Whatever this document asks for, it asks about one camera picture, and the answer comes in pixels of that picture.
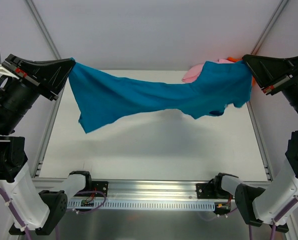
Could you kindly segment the teal blue t shirt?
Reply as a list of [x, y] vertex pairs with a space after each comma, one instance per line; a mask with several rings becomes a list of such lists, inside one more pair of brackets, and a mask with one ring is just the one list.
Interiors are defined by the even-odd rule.
[[117, 77], [76, 63], [69, 84], [80, 110], [85, 133], [140, 113], [179, 110], [195, 120], [218, 117], [228, 105], [242, 107], [250, 100], [252, 73], [242, 61], [206, 62], [192, 83], [149, 82]]

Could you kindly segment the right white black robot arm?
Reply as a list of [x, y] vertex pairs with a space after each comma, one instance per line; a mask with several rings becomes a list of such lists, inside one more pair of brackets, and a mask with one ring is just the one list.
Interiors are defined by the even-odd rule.
[[[298, 56], [274, 58], [246, 54], [242, 59], [266, 95], [282, 93], [298, 114]], [[247, 225], [267, 224], [287, 232], [287, 219], [298, 207], [298, 130], [292, 132], [285, 156], [283, 167], [266, 189], [249, 186], [234, 175], [219, 173], [213, 180], [212, 193], [220, 199], [231, 194]]]

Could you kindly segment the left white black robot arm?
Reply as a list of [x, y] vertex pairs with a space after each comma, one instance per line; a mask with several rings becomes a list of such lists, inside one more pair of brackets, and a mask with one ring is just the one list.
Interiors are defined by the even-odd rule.
[[9, 233], [49, 235], [65, 215], [68, 200], [93, 190], [88, 171], [72, 171], [58, 186], [37, 191], [25, 153], [25, 138], [14, 136], [16, 126], [32, 105], [43, 96], [59, 97], [75, 66], [73, 59], [30, 61], [10, 54], [0, 76], [0, 195], [14, 223]]

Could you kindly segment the pink t shirt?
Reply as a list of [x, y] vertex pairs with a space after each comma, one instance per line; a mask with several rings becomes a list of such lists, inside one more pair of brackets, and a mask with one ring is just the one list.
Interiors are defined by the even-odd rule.
[[[241, 59], [228, 57], [228, 58], [220, 58], [215, 61], [217, 64], [233, 64]], [[182, 82], [185, 84], [193, 83], [197, 80], [197, 78], [200, 76], [202, 69], [204, 67], [204, 64], [197, 64], [193, 67], [191, 67], [182, 77]]]

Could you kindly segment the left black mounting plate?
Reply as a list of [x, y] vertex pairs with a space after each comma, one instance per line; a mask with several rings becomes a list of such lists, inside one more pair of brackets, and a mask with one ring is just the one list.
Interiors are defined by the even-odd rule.
[[103, 193], [107, 197], [108, 189], [109, 189], [109, 182], [108, 181], [93, 180], [92, 181], [92, 189], [97, 191], [97, 193], [94, 194], [94, 196], [96, 198], [102, 198], [103, 195], [101, 193]]

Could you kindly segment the black mounting plate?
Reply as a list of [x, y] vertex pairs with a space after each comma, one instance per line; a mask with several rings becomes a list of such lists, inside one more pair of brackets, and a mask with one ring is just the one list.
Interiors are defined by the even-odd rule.
[[197, 183], [195, 185], [197, 199], [217, 199], [215, 185], [213, 183]]
[[108, 189], [109, 189], [109, 182], [108, 181], [93, 180], [92, 181], [92, 189], [97, 191], [97, 193], [94, 194], [94, 196], [96, 198], [102, 198], [103, 195], [101, 193], [103, 193], [107, 197]]

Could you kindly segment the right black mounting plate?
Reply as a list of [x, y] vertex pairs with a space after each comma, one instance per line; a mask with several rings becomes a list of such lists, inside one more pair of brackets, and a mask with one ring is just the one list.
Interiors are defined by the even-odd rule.
[[195, 185], [197, 199], [217, 199], [215, 185], [213, 183], [197, 183]]

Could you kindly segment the right aluminium corner post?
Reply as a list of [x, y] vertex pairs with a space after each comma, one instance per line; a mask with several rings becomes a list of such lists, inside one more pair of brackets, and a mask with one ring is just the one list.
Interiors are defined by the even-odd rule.
[[289, 2], [290, 2], [290, 0], [280, 0], [279, 1], [277, 7], [273, 11], [271, 17], [269, 18], [268, 22], [266, 23], [259, 38], [257, 39], [255, 45], [253, 46], [251, 53], [250, 53], [251, 55], [257, 55], [259, 53], [263, 44], [267, 40], [268, 36], [270, 35], [271, 31], [275, 27], [276, 23], [278, 22], [279, 18], [283, 14], [283, 12], [286, 9]]

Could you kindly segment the aluminium corner post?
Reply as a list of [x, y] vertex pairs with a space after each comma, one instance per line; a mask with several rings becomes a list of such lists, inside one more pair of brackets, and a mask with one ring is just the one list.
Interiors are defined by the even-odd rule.
[[255, 45], [253, 46], [251, 53], [250, 53], [251, 55], [257, 55], [259, 53], [263, 44], [267, 40], [268, 36], [270, 35], [271, 31], [275, 27], [276, 23], [278, 22], [279, 18], [283, 14], [283, 12], [286, 9], [289, 2], [290, 2], [290, 0], [280, 0], [279, 1], [277, 7], [273, 11], [271, 17], [269, 18], [268, 22], [266, 23], [259, 38], [257, 39]]
[[57, 60], [61, 59], [61, 55], [59, 53], [58, 48], [56, 47], [52, 36], [50, 35], [43, 18], [41, 17], [39, 10], [33, 0], [24, 0], [26, 7], [28, 8], [34, 22], [36, 23], [39, 31], [42, 34], [44, 41], [46, 42], [49, 50], [51, 51], [53, 57]]

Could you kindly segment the left aluminium corner post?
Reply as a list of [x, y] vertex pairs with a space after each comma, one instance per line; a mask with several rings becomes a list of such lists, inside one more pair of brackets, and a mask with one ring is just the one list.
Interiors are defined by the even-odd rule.
[[61, 55], [59, 53], [58, 48], [56, 47], [52, 36], [50, 35], [43, 18], [41, 17], [39, 10], [33, 0], [24, 0], [26, 7], [28, 8], [34, 22], [36, 23], [39, 31], [42, 34], [44, 41], [46, 42], [49, 50], [51, 51], [53, 57], [57, 60], [61, 59]]

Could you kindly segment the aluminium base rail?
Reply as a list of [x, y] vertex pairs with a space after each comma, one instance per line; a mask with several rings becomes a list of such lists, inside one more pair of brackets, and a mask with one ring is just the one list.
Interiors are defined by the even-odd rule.
[[108, 180], [107, 197], [119, 200], [150, 201], [191, 201], [211, 200], [227, 202], [234, 197], [224, 191], [216, 191], [217, 199], [197, 199], [197, 183], [203, 181], [169, 181], [169, 180]]

